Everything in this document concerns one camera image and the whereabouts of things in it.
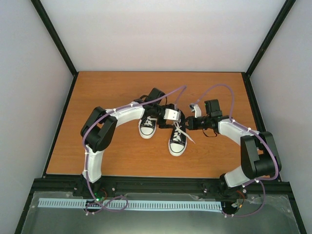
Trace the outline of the white shoelace of sneaker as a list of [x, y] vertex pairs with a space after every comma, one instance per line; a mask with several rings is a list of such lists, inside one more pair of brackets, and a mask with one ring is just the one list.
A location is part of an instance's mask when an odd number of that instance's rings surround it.
[[157, 122], [157, 118], [154, 117], [144, 117], [140, 120], [140, 128], [155, 128]]
[[182, 136], [181, 135], [184, 135], [186, 138], [188, 138], [190, 141], [192, 141], [193, 143], [194, 140], [185, 132], [181, 129], [182, 125], [177, 122], [177, 121], [174, 121], [173, 122], [173, 127], [174, 127], [174, 137], [173, 137], [173, 141], [182, 141]]

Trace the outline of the black sneaker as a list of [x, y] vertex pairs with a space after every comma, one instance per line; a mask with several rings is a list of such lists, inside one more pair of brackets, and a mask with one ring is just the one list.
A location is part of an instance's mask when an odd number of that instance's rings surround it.
[[[184, 114], [181, 114], [181, 119], [178, 122], [182, 125], [181, 129], [186, 132]], [[174, 127], [173, 127], [172, 133], [169, 139], [169, 143], [168, 143], [169, 152], [172, 156], [181, 156], [186, 150], [187, 138], [184, 135], [181, 135], [181, 136], [182, 136], [182, 141], [173, 141], [173, 137], [174, 137]]]
[[138, 123], [138, 131], [143, 139], [150, 139], [156, 132], [157, 119], [154, 117], [143, 117]]

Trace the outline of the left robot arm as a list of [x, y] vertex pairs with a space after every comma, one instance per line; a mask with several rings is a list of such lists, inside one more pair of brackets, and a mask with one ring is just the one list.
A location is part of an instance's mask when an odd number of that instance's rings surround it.
[[157, 125], [168, 127], [167, 120], [179, 121], [181, 113], [175, 104], [160, 105], [167, 94], [153, 88], [147, 96], [135, 99], [131, 103], [114, 109], [96, 107], [85, 122], [80, 134], [85, 148], [83, 176], [87, 180], [84, 190], [90, 196], [101, 192], [101, 164], [105, 149], [110, 145], [116, 127], [141, 119], [153, 117]]

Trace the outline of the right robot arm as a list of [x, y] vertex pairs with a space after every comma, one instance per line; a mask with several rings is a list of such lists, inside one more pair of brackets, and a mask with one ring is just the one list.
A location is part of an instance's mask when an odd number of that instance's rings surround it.
[[282, 165], [274, 137], [270, 132], [259, 132], [245, 127], [230, 116], [224, 116], [217, 99], [205, 101], [206, 115], [201, 115], [198, 104], [191, 103], [195, 114], [187, 117], [188, 130], [212, 129], [240, 146], [240, 166], [222, 174], [218, 192], [227, 197], [234, 189], [260, 180], [276, 179]]

